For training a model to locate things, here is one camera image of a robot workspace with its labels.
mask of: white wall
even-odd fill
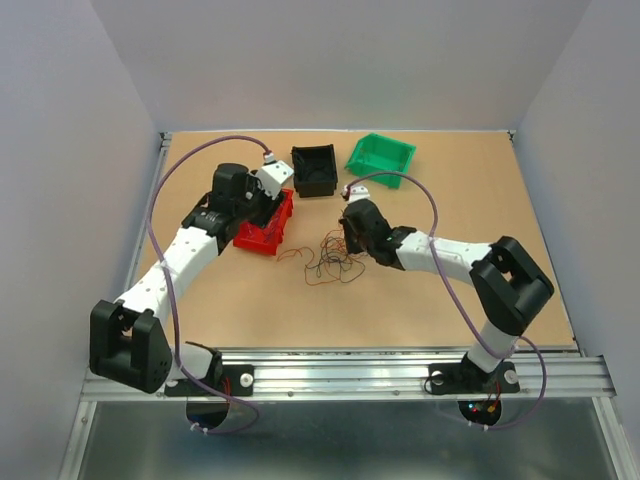
[[[580,345],[640,452],[640,2],[594,0],[515,137]]]
[[[589,0],[92,0],[161,130],[515,127]]]
[[[5,5],[0,65],[0,478],[51,479],[157,135],[88,0]]]

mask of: green bin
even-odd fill
[[[345,168],[359,177],[381,170],[407,173],[415,151],[414,145],[371,133],[358,141]],[[371,180],[389,188],[398,188],[402,177],[380,175]]]

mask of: black plastic box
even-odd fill
[[[306,197],[330,197],[338,186],[333,145],[293,147],[293,187]]]

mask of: brown tabletop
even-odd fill
[[[237,132],[173,135],[166,170],[190,149],[215,137]],[[242,132],[255,135],[291,164],[292,146],[333,144],[341,188],[355,178],[344,170],[365,132]],[[440,213],[437,235],[468,242],[517,238],[545,272],[551,265],[529,197],[506,133],[378,132],[417,147],[409,173],[424,182]],[[211,189],[218,163],[258,168],[261,150],[247,142],[210,147],[183,164],[165,185],[154,213],[163,248],[200,197]],[[432,212],[424,194],[404,181],[398,190],[374,182],[366,186],[391,226],[429,231]],[[325,234],[338,227],[345,203],[333,197],[294,196],[284,242],[278,252],[301,246],[319,252]],[[308,286],[304,265],[311,257],[280,262],[229,245],[222,256],[193,282],[179,302],[183,341],[215,347],[438,347],[464,346],[472,336],[436,275],[381,267],[365,258],[366,270],[352,283]],[[155,261],[148,242],[140,276]],[[315,272],[308,272],[316,282]],[[331,279],[326,275],[322,280]],[[478,327],[485,322],[475,290],[453,282]],[[572,346],[573,335],[560,293],[528,331],[542,346]]]

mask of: red plastic basket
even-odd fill
[[[265,228],[258,228],[249,222],[242,223],[238,234],[233,239],[234,247],[265,255],[276,254],[278,245],[284,239],[284,226],[293,214],[293,190],[283,188],[282,191],[286,197],[271,218],[269,225]]]

